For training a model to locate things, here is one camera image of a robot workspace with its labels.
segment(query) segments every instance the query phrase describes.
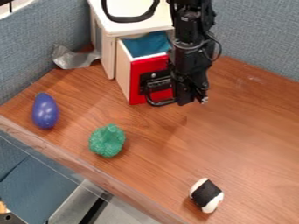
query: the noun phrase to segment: wire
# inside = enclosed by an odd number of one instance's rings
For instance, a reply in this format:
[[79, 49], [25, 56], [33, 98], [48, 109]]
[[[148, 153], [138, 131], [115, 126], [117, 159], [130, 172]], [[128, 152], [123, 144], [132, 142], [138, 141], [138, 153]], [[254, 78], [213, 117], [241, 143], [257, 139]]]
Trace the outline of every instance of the wire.
[[211, 59], [210, 56], [207, 55], [205, 49], [202, 49], [203, 54], [205, 55], [205, 57], [206, 57], [208, 60], [214, 62], [214, 61], [216, 61], [216, 60], [221, 56], [221, 54], [222, 54], [222, 45], [220, 44], [220, 42], [219, 42], [213, 35], [211, 35], [210, 32], [206, 32], [205, 35], [208, 36], [212, 41], [214, 41], [214, 42], [215, 42], [216, 44], [218, 44], [218, 46], [219, 46], [219, 53], [218, 53], [218, 55], [217, 55], [217, 57], [216, 57], [215, 59]]

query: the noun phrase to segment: gray fabric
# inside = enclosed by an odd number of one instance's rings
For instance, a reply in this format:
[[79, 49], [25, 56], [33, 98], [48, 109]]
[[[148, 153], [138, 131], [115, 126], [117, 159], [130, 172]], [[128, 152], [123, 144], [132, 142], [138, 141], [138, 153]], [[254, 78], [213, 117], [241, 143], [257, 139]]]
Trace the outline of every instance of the gray fabric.
[[225, 55], [299, 80], [299, 2], [213, 0]]
[[54, 44], [90, 41], [86, 0], [38, 0], [0, 20], [0, 104], [50, 71]]

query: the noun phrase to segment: wooden tabletop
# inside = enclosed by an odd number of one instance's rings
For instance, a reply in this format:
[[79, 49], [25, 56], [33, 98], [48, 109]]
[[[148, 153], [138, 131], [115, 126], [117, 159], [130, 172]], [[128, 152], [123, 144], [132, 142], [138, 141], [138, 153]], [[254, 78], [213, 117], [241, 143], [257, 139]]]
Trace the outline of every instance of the wooden tabletop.
[[[54, 69], [1, 107], [0, 127], [164, 223], [299, 223], [299, 83], [227, 57], [209, 77], [209, 103], [153, 108], [129, 106], [99, 63]], [[53, 129], [31, 121], [38, 92], [59, 104]], [[87, 147], [107, 123], [128, 139], [113, 158]], [[203, 177], [225, 193], [211, 215], [188, 198]]]

